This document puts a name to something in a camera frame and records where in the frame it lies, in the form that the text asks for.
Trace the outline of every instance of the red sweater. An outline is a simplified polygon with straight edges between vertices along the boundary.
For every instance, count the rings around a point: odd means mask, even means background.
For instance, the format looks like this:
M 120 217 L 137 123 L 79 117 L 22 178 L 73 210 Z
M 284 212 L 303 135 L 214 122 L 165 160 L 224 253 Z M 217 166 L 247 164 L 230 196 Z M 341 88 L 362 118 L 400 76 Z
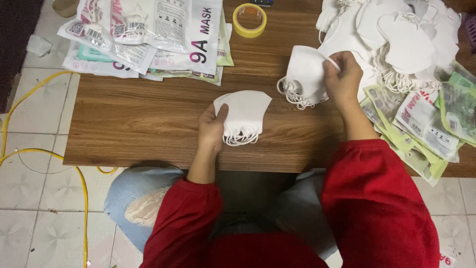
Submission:
M 438 236 L 398 156 L 381 140 L 342 143 L 321 204 L 343 268 L 437 268 Z M 164 197 L 141 268 L 326 268 L 294 235 L 223 235 L 207 242 L 222 201 L 215 184 L 175 183 Z

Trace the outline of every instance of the red sleeve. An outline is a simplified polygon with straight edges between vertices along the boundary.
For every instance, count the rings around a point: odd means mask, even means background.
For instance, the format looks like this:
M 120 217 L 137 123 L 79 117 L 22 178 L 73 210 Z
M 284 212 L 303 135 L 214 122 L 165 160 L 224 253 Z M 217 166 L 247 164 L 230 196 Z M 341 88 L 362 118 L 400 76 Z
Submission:
M 139 268 L 202 267 L 221 208 L 216 184 L 177 181 L 164 196 Z
M 341 145 L 321 197 L 342 268 L 435 268 L 438 235 L 400 158 L 382 140 Z

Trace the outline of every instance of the yellow tape roll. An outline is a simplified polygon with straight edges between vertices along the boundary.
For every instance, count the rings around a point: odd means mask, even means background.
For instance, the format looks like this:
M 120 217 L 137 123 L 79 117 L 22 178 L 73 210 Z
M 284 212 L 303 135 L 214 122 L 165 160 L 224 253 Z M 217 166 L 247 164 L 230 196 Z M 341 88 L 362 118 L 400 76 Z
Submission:
M 244 28 L 243 26 L 240 25 L 240 23 L 237 20 L 238 15 L 241 15 L 243 13 L 255 14 L 262 20 L 261 25 L 256 29 Z M 235 11 L 233 12 L 233 28 L 239 35 L 246 38 L 255 38 L 259 36 L 260 34 L 262 34 L 263 31 L 265 30 L 267 20 L 268 19 L 266 17 L 266 13 L 264 12 L 264 10 L 255 4 L 242 4 L 241 6 L 237 7 Z

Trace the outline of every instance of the wood grain tabletop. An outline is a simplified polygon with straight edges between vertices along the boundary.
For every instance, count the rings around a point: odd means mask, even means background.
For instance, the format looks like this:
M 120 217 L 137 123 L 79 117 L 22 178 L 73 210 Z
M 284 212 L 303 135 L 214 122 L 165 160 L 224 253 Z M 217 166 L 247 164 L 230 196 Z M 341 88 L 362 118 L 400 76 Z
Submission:
M 244 0 L 224 0 L 227 22 Z M 456 12 L 476 11 L 472 0 L 446 1 Z M 264 33 L 247 39 L 233 31 L 234 67 L 225 67 L 222 86 L 189 78 L 120 79 L 82 74 L 65 152 L 65 165 L 190 166 L 197 147 L 198 116 L 219 96 L 259 90 L 273 100 L 256 144 L 223 146 L 218 169 L 294 172 L 326 167 L 344 139 L 343 124 L 331 101 L 301 111 L 276 90 L 286 75 L 294 45 L 319 46 L 315 24 L 320 0 L 276 0 L 265 9 Z M 464 29 L 457 60 L 476 73 Z M 460 163 L 444 176 L 475 177 L 476 148 L 464 145 Z

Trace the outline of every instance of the person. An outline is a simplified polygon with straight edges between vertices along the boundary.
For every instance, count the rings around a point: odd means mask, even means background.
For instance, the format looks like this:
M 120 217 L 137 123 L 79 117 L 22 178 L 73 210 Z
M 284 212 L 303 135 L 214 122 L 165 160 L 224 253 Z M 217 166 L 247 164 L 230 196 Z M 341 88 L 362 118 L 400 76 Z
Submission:
M 324 62 L 325 86 L 347 141 L 323 180 L 316 171 L 301 174 L 262 217 L 220 224 L 215 160 L 226 105 L 200 116 L 186 176 L 136 168 L 116 178 L 104 210 L 143 252 L 141 268 L 324 268 L 336 248 L 343 268 L 439 266 L 437 232 L 417 187 L 357 101 L 362 70 L 351 52 L 330 58 L 342 71 Z

